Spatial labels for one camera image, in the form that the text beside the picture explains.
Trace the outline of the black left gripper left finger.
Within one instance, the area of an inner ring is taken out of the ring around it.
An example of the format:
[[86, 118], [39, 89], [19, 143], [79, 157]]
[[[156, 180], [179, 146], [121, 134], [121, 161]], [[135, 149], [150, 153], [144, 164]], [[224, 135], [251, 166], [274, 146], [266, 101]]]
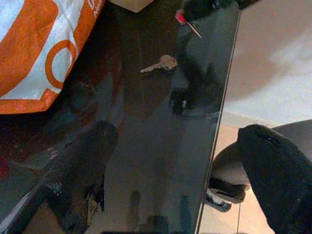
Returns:
[[24, 234], [32, 221], [30, 234], [43, 234], [51, 217], [57, 224], [48, 234], [83, 234], [91, 212], [104, 208], [104, 174], [117, 141], [114, 125], [99, 121], [70, 142], [5, 216], [0, 234]]

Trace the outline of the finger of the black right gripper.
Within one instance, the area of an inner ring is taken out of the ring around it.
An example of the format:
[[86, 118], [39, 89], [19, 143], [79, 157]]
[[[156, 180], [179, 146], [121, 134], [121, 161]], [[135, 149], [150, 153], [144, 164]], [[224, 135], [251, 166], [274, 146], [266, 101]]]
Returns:
[[231, 6], [234, 0], [186, 0], [182, 6], [186, 20], [198, 20], [211, 15], [219, 9]]

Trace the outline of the silver metal key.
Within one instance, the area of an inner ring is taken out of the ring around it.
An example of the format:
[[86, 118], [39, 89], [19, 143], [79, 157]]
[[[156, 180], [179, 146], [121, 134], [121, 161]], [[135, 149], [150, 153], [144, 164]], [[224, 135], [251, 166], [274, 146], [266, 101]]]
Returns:
[[141, 73], [147, 73], [153, 71], [155, 69], [163, 69], [163, 70], [173, 70], [178, 65], [177, 60], [170, 55], [163, 55], [160, 57], [159, 62], [153, 65], [150, 65], [142, 70]]

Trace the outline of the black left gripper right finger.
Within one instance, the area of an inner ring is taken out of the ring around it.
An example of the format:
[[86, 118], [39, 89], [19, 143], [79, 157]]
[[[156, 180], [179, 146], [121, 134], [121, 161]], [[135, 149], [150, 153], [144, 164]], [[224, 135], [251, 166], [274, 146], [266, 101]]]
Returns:
[[263, 125], [239, 129], [237, 148], [275, 234], [312, 234], [312, 162], [289, 138]]

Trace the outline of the orange and white plastic bag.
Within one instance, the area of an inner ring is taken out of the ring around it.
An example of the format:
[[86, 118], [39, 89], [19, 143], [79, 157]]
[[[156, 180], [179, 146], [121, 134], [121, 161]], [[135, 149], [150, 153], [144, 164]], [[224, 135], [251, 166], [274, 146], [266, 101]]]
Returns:
[[46, 111], [107, 0], [0, 0], [0, 114]]

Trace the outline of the brown cardboard box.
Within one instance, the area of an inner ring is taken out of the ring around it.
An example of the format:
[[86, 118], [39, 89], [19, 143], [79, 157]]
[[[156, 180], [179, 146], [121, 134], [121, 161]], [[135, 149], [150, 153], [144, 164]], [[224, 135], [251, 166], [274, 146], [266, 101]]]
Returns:
[[109, 2], [134, 13], [140, 12], [154, 1], [155, 0], [109, 0]]

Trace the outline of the red key tag with pin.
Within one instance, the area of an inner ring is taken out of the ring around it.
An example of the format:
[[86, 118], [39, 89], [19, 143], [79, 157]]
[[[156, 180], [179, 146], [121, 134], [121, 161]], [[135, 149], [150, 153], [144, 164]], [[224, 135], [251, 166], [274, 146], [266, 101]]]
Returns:
[[202, 39], [202, 35], [195, 25], [185, 19], [182, 9], [176, 11], [175, 18], [181, 25], [187, 25], [200, 39]]

